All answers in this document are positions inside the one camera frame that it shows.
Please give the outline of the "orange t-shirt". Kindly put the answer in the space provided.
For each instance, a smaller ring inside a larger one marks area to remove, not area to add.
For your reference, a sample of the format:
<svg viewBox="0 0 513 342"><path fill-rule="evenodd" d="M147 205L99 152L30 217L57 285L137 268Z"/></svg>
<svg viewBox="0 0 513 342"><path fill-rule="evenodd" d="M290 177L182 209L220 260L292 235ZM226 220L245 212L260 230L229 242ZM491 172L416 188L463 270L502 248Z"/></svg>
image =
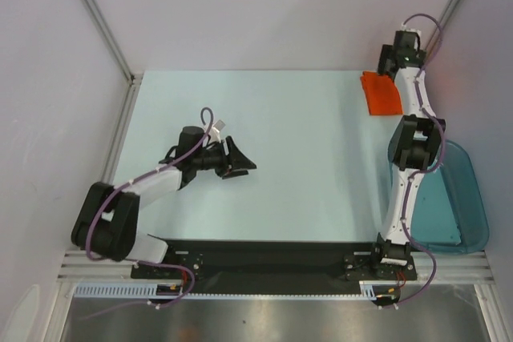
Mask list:
<svg viewBox="0 0 513 342"><path fill-rule="evenodd" d="M360 80L371 116L403 115L398 88L388 75L363 71Z"/></svg>

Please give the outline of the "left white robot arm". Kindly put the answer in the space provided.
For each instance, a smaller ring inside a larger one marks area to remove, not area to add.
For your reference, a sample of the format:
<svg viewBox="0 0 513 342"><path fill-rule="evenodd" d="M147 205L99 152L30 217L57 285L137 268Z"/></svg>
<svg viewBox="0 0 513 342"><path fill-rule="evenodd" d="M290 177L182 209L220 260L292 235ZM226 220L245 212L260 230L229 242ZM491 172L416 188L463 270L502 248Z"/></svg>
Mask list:
<svg viewBox="0 0 513 342"><path fill-rule="evenodd" d="M159 165L121 186L91 185L71 232L71 242L101 259L145 261L159 277L171 276L177 258L166 241L137 230L139 212L165 195L185 188L199 171L213 170L222 179L247 175L257 165L213 127L186 126L179 142Z"/></svg>

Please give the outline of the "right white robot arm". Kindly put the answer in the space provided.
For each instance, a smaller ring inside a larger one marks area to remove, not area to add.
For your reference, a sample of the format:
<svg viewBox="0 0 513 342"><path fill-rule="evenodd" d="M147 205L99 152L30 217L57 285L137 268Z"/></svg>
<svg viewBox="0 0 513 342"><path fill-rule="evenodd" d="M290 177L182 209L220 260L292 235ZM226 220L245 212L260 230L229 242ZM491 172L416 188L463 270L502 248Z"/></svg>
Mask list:
<svg viewBox="0 0 513 342"><path fill-rule="evenodd" d="M402 117L389 142L392 190L386 218L378 233L370 270L379 279L414 268L411 236L414 206L424 175L435 171L445 151L446 121L436 117L425 86L426 52L420 32L405 27L394 42L384 45L378 74L393 81L402 104Z"/></svg>

